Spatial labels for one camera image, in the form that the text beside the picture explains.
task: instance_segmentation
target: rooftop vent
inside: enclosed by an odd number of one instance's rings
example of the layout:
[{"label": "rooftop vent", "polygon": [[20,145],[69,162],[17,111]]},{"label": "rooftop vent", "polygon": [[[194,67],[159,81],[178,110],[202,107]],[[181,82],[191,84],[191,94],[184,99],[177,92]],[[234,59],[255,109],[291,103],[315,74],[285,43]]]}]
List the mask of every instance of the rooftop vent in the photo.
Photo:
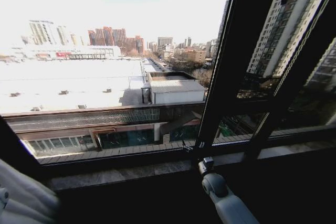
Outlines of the rooftop vent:
[{"label": "rooftop vent", "polygon": [[10,97],[18,97],[20,95],[20,93],[16,92],[16,93],[11,93]]},{"label": "rooftop vent", "polygon": [[61,92],[59,92],[58,94],[68,94],[69,91],[68,90],[62,90]]},{"label": "rooftop vent", "polygon": [[39,107],[33,107],[30,111],[40,111]]},{"label": "rooftop vent", "polygon": [[83,104],[83,105],[77,105],[77,107],[79,108],[79,109],[86,109],[86,105],[85,104]]}]

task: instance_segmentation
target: facade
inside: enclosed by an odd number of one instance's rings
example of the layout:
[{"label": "facade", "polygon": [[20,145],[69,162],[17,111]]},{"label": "facade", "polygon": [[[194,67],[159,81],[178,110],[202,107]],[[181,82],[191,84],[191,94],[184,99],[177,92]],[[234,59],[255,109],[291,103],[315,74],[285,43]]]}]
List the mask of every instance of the facade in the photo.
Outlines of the facade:
[{"label": "facade", "polygon": [[95,31],[88,31],[89,32],[89,39],[90,39],[90,45],[96,45],[97,44],[97,37]]},{"label": "facade", "polygon": [[148,80],[153,104],[202,102],[205,88],[183,72],[150,72]]},{"label": "facade", "polygon": [[158,37],[157,38],[158,46],[163,46],[166,44],[173,44],[173,37]]},{"label": "facade", "polygon": [[44,20],[30,20],[29,26],[33,33],[33,40],[36,45],[57,45],[61,44],[59,35],[53,22]]},{"label": "facade", "polygon": [[279,77],[321,0],[273,0],[247,72]]},{"label": "facade", "polygon": [[336,37],[308,78],[306,87],[319,91],[336,92]]},{"label": "facade", "polygon": [[70,38],[67,32],[67,28],[65,26],[58,26],[57,33],[59,36],[59,40],[62,45],[67,45],[70,42]]},{"label": "facade", "polygon": [[206,51],[188,50],[185,53],[188,56],[188,60],[195,62],[205,62]]},{"label": "facade", "polygon": [[157,43],[156,42],[149,42],[148,48],[151,49],[153,52],[157,51]]},{"label": "facade", "polygon": [[105,46],[104,30],[96,28],[96,46]]},{"label": "facade", "polygon": [[185,47],[191,47],[191,38],[188,37],[187,39],[184,40],[184,45]]},{"label": "facade", "polygon": [[104,39],[106,46],[114,46],[113,35],[112,35],[112,27],[103,27]]},{"label": "facade", "polygon": [[126,53],[127,52],[127,49],[126,49],[127,37],[126,37],[125,29],[124,28],[113,29],[112,35],[113,35],[114,44],[120,48],[123,54]]},{"label": "facade", "polygon": [[217,54],[219,42],[221,40],[221,34],[222,34],[222,31],[223,31],[223,28],[224,28],[224,22],[225,22],[226,12],[227,12],[227,9],[228,9],[228,6],[229,6],[229,1],[230,0],[226,0],[226,2],[225,2],[223,16],[222,16],[222,21],[220,22],[219,31],[218,31],[217,43],[216,43],[216,46],[214,48],[214,53],[213,53],[214,57]]},{"label": "facade", "polygon": [[138,53],[143,54],[144,51],[144,41],[141,36],[136,36],[135,37],[135,48],[138,51]]}]

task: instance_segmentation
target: blue sky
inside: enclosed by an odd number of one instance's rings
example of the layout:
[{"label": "blue sky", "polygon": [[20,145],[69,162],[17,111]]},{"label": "blue sky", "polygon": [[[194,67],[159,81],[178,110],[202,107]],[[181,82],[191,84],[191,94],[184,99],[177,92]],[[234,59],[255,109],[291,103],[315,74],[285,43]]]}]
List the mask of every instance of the blue sky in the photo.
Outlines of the blue sky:
[{"label": "blue sky", "polygon": [[86,41],[89,29],[111,26],[145,41],[172,36],[180,43],[190,36],[192,42],[207,42],[217,37],[224,4],[225,0],[0,0],[9,10],[3,12],[0,28],[8,41],[29,34],[29,19],[43,19],[67,26]]}]

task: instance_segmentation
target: wall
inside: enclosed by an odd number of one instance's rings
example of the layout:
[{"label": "wall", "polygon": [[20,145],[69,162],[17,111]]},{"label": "wall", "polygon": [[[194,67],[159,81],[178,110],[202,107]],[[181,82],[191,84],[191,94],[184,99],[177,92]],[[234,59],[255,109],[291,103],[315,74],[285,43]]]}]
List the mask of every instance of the wall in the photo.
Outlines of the wall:
[{"label": "wall", "polygon": [[177,102],[201,102],[203,101],[204,91],[185,91],[156,93],[155,104],[177,103]]}]

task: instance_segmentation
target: white rooftop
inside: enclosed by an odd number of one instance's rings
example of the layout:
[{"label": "white rooftop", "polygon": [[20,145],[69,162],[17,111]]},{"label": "white rooftop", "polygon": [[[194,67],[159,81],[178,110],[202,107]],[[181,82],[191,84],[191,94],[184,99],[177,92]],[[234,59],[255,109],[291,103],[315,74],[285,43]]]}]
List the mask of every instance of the white rooftop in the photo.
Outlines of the white rooftop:
[{"label": "white rooftop", "polygon": [[197,80],[152,81],[151,88],[154,93],[205,91]]}]

